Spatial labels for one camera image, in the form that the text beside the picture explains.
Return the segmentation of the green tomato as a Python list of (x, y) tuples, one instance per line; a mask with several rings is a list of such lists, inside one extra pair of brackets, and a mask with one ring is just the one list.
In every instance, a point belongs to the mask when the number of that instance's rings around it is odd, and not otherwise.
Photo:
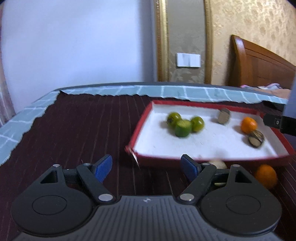
[(182, 120), (182, 117), (177, 112), (169, 113), (166, 118), (167, 125), (174, 130), (178, 121)]
[(197, 132), (201, 131), (205, 125), (203, 118), (201, 118), (200, 116), (192, 117), (190, 122), (192, 124), (192, 132), (193, 133), (197, 133)]

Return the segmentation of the clothes pile on bed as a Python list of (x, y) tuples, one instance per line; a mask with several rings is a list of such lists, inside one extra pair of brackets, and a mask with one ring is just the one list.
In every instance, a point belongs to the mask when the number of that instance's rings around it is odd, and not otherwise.
[(256, 87), (252, 87), (249, 85), (241, 85), (241, 88), (261, 91), (261, 92), (268, 93), (284, 99), (288, 99), (291, 93), (290, 89), (282, 88), (279, 83), (272, 83), (266, 86), (256, 86)]

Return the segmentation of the blue electric kettle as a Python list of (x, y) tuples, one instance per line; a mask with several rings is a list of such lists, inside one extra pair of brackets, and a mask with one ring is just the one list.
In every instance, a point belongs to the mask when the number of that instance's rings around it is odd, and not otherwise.
[(296, 79), (295, 78), (294, 78), (294, 82), (290, 92), (290, 97), (283, 109), (282, 114), (283, 116), (287, 116), (289, 118), (296, 118)]

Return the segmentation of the teal checked tablecloth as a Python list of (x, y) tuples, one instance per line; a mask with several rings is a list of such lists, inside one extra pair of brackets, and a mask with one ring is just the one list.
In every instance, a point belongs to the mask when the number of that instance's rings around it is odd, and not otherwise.
[[(254, 104), (263, 100), (287, 104), (287, 99), (275, 94), (255, 89), (217, 86), (217, 85), (178, 85), (178, 84), (140, 84), (119, 83), (110, 85), (87, 85), (63, 88), (67, 94), (99, 94), (99, 95), (147, 95), (149, 97), (176, 98), (195, 102), (222, 102)], [(12, 150), (21, 141), (23, 134), (32, 126), (34, 120), (42, 116), (48, 106), (52, 105), (59, 93), (54, 90), (27, 105), (10, 121), (1, 127), (1, 163), (5, 163)]]

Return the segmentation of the dark maroon striped cloth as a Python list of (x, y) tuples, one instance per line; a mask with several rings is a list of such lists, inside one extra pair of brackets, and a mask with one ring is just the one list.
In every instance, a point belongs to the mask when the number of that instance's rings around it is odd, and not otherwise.
[(113, 167), (104, 184), (115, 196), (180, 194), (188, 180), (180, 169), (138, 168), (125, 152), (152, 99), (60, 92), (1, 166), (1, 240), (19, 235), (12, 202), (51, 165), (71, 169), (106, 154)]

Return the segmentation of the black sugarcane piece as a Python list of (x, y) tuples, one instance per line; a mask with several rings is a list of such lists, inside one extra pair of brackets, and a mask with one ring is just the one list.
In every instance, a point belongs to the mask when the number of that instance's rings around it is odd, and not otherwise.
[(231, 113), (229, 109), (227, 108), (220, 109), (218, 114), (218, 123), (221, 125), (227, 124), (230, 120), (230, 116), (231, 116)]

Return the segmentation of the wooden bed headboard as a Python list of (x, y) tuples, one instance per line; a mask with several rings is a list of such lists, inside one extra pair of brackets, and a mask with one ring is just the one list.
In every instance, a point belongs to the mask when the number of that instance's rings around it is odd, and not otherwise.
[(295, 77), (295, 66), (281, 56), (239, 36), (232, 35), (235, 61), (232, 67), (229, 86), (251, 87), (278, 83), (291, 89)]

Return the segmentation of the orange mandarin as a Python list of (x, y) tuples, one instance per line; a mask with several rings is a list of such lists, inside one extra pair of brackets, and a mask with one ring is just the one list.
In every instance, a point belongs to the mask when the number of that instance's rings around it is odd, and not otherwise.
[(278, 182), (276, 171), (267, 164), (262, 164), (258, 167), (255, 179), (267, 189), (272, 189)]
[(241, 121), (240, 128), (243, 133), (250, 134), (257, 129), (257, 122), (253, 118), (245, 117)]

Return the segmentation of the white wall switch panel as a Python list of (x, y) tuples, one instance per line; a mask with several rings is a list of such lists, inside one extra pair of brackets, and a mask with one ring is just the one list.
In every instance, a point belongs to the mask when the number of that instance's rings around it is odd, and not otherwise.
[(177, 67), (200, 68), (201, 55), (189, 53), (176, 54)]

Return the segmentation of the cut green lime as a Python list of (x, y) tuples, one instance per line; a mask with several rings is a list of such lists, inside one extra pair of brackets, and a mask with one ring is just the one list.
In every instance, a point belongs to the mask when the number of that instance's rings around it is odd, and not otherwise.
[(179, 120), (175, 125), (175, 135), (179, 138), (187, 137), (192, 131), (192, 123), (189, 120)]

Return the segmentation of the sugarcane piece white end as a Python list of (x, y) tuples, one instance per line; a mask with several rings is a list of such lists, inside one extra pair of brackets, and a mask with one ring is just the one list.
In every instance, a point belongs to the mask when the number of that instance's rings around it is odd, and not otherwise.
[(218, 187), (225, 185), (228, 178), (228, 171), (227, 171), (226, 164), (223, 161), (218, 159), (211, 160), (209, 163), (214, 165), (217, 168), (215, 177), (214, 177), (214, 185)]

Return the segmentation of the gold picture frame panel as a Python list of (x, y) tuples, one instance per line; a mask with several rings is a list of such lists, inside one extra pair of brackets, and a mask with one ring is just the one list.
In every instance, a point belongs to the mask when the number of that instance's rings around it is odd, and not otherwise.
[[(152, 1), (156, 80), (210, 84), (213, 31), (210, 1)], [(200, 68), (177, 67), (176, 54), (201, 55)]]

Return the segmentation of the knobby sugarcane piece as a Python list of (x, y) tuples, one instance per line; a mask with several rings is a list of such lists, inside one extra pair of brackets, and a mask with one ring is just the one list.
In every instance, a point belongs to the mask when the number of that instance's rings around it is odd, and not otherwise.
[(264, 141), (265, 141), (265, 137), (263, 133), (258, 130), (254, 130), (248, 135), (248, 142), (254, 148), (260, 148), (264, 143)]

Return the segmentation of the red shallow cardboard box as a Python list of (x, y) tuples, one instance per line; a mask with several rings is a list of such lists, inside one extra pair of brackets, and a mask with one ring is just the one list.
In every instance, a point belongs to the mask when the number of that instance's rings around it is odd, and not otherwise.
[[(231, 113), (225, 125), (218, 123), (222, 108)], [(186, 120), (200, 116), (205, 127), (198, 133), (179, 138), (166, 124), (171, 112), (179, 113)], [(178, 167), (183, 154), (197, 162), (218, 159), (227, 165), (288, 165), (295, 155), (294, 148), (279, 130), (264, 125), (263, 116), (255, 109), (221, 103), (153, 100), (144, 110), (125, 150), (140, 166)], [(260, 148), (252, 147), (241, 132), (240, 124), (245, 117), (253, 118), (265, 137)]]

